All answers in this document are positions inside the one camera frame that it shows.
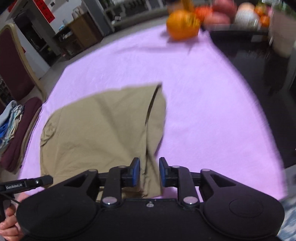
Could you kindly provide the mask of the person's left hand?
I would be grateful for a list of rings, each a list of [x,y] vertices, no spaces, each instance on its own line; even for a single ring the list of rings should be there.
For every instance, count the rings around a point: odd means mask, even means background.
[[[5,240],[19,241],[23,238],[23,232],[16,218],[18,205],[11,203],[10,200],[4,201],[5,220],[1,222],[1,237]]]

